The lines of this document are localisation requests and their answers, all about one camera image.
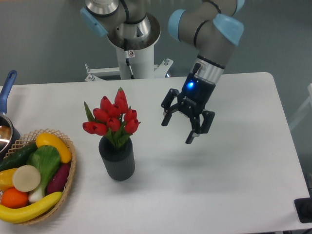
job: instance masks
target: purple eggplant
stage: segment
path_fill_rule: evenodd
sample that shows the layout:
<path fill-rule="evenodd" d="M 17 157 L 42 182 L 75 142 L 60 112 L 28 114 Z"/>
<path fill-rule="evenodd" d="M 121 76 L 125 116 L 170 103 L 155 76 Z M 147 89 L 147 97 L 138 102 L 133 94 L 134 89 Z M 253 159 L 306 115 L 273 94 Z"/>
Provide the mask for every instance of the purple eggplant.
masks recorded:
<path fill-rule="evenodd" d="M 60 166 L 59 170 L 55 173 L 47 186 L 47 195 L 54 192 L 63 192 L 65 184 L 67 183 L 69 171 L 69 163 Z"/>

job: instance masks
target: yellow squash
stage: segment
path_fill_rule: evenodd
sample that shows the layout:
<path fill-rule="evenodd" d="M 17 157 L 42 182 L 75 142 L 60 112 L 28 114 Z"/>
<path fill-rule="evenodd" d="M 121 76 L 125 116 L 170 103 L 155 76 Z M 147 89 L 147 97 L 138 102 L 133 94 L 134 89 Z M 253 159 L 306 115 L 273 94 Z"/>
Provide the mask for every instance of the yellow squash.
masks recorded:
<path fill-rule="evenodd" d="M 13 188 L 12 177 L 17 168 L 12 168 L 0 172 L 0 190 L 5 191 L 9 188 Z"/>
<path fill-rule="evenodd" d="M 62 163 L 68 163 L 72 159 L 72 155 L 65 143 L 56 135 L 51 133 L 41 133 L 36 138 L 36 145 L 39 148 L 42 145 L 54 146 L 60 155 Z"/>
<path fill-rule="evenodd" d="M 22 223 L 31 220 L 55 206 L 62 197 L 62 192 L 55 192 L 41 200 L 18 209 L 11 209 L 0 205 L 0 219 L 9 223 Z"/>

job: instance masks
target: bok choy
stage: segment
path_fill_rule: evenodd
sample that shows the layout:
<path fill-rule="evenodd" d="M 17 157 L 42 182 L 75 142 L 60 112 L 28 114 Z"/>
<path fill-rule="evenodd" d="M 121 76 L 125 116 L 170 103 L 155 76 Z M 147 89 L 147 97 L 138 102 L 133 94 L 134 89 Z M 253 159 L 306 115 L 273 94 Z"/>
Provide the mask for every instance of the bok choy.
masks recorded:
<path fill-rule="evenodd" d="M 59 168 L 60 155 L 55 147 L 43 145 L 29 156 L 27 164 L 36 167 L 41 175 L 40 184 L 28 197 L 29 202 L 34 203 L 45 197 L 45 189 Z"/>

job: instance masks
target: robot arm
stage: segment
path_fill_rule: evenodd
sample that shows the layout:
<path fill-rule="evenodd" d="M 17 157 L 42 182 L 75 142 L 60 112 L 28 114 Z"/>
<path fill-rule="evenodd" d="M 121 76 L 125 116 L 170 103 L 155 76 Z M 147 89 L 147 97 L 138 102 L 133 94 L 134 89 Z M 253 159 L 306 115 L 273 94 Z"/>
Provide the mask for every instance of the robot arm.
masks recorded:
<path fill-rule="evenodd" d="M 85 0 L 80 15 L 99 37 L 116 48 L 121 79 L 146 78 L 154 72 L 154 44 L 160 26 L 146 12 L 145 0 Z"/>
<path fill-rule="evenodd" d="M 187 144 L 192 143 L 194 137 L 208 133 L 215 117 L 214 112 L 205 110 L 205 105 L 244 31 L 242 23 L 225 14 L 233 15 L 243 3 L 243 0 L 204 0 L 198 9 L 177 10 L 169 19 L 171 36 L 199 50 L 181 93 L 170 89 L 161 104 L 164 108 L 162 126 L 168 125 L 176 111 L 190 119 L 192 130 Z M 177 104 L 171 106 L 176 97 Z"/>
<path fill-rule="evenodd" d="M 85 3 L 80 14 L 100 37 L 112 33 L 122 23 L 137 24 L 146 18 L 144 0 L 86 0 Z"/>

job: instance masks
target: orange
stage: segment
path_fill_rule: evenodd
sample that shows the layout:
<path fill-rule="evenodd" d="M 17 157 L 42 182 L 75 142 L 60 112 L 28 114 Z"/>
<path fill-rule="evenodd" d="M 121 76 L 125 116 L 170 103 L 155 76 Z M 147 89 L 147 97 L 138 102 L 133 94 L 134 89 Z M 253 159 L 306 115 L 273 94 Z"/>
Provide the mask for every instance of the orange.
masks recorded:
<path fill-rule="evenodd" d="M 5 191 L 1 197 L 1 205 L 8 208 L 16 209 L 27 206 L 28 194 L 20 192 L 16 188 Z"/>

